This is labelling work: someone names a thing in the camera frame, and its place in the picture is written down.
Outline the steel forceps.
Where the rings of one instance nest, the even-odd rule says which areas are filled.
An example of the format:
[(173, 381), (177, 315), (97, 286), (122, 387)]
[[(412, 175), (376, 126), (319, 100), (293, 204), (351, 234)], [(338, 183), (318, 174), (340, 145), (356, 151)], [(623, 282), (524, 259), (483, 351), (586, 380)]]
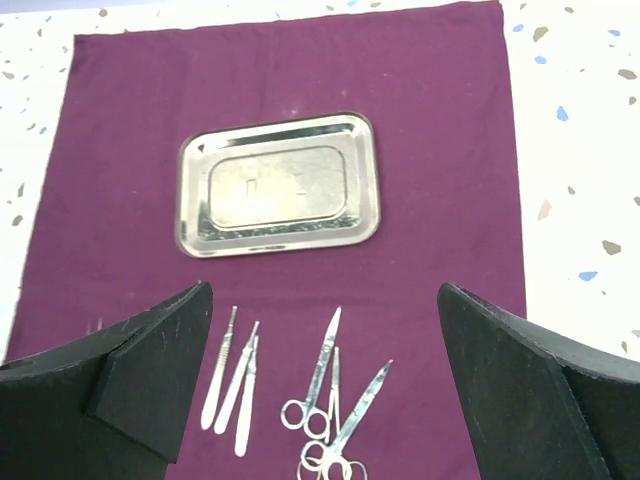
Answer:
[[(328, 403), (328, 430), (320, 438), (323, 446), (329, 446), (329, 441), (332, 440), (331, 434), (334, 433), (336, 437), (341, 434), (341, 418), (340, 418), (340, 350), (338, 347), (333, 349), (332, 355), (332, 367), (331, 367), (331, 382), (330, 393)], [(316, 474), (317, 479), (322, 479), (322, 472), (320, 466), (322, 462), (318, 458), (308, 457), (306, 459), (308, 465), (312, 465), (309, 468), (304, 464), (302, 460), (297, 465), (297, 478), (302, 479), (302, 471), (309, 471)], [(347, 473), (341, 470), (343, 479), (367, 479), (368, 472), (366, 466), (357, 460), (349, 461), (349, 468)]]

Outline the steel scissors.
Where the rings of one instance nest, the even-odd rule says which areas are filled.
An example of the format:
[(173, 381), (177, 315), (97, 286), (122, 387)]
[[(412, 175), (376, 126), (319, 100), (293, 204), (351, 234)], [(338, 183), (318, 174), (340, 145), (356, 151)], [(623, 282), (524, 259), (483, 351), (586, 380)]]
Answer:
[[(280, 412), (281, 423), (285, 428), (289, 430), (302, 429), (311, 440), (322, 440), (330, 432), (329, 414), (317, 407), (317, 401), (334, 349), (341, 314), (342, 307), (338, 306), (325, 331), (305, 399), (287, 400)], [(297, 407), (301, 412), (300, 419), (296, 422), (290, 421), (287, 417), (288, 411), (293, 407)], [(323, 430), (320, 432), (314, 432), (311, 428), (314, 416), (318, 416), (323, 420)]]

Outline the purple surgical cloth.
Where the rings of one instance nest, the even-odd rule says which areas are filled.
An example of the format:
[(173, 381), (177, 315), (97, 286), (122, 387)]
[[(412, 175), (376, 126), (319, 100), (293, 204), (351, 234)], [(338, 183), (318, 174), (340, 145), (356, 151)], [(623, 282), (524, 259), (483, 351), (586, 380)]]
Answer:
[[(354, 111), (371, 123), (381, 224), (349, 247), (195, 259), (174, 239), (177, 157), (195, 134)], [(341, 401), (390, 369), (345, 448), (373, 479), (474, 479), (436, 296), (453, 282), (526, 311), (503, 13), (494, 2), (75, 40), (10, 359), (115, 323), (198, 281), (215, 320), (204, 401), (232, 304), (259, 336), (246, 457), (192, 414), (172, 479), (292, 479), (280, 421), (342, 314)]]

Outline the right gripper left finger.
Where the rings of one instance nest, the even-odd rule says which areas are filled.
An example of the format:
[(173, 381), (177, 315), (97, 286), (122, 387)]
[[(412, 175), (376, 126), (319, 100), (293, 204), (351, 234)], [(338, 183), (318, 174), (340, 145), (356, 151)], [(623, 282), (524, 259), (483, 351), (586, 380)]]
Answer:
[(176, 463), (211, 326), (199, 282), (1, 368), (4, 479), (162, 479)]

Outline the steel needle holder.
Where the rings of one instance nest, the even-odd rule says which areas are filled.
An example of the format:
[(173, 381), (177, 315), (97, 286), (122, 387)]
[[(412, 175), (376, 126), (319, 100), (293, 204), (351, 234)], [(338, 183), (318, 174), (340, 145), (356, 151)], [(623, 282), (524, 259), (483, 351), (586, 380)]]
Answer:
[(317, 479), (329, 479), (330, 470), (337, 465), (340, 467), (342, 479), (368, 478), (366, 466), (360, 461), (347, 459), (343, 450), (382, 388), (393, 362), (394, 360), (390, 359), (378, 371), (331, 443), (309, 440), (304, 445), (298, 462), (298, 471), (304, 469), (315, 473)]

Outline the steel instrument tray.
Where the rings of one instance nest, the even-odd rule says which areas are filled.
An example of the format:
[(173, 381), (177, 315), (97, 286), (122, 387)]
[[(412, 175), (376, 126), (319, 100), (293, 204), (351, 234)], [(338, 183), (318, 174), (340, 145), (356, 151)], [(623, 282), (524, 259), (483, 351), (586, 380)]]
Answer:
[(362, 114), (202, 132), (179, 151), (175, 239), (190, 257), (354, 245), (380, 222), (374, 128)]

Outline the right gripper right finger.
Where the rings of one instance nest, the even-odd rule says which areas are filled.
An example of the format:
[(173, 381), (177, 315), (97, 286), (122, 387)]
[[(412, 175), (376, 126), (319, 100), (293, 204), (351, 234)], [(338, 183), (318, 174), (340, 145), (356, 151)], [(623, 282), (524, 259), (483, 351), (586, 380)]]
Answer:
[(438, 313), (484, 479), (636, 479), (639, 364), (451, 283)]

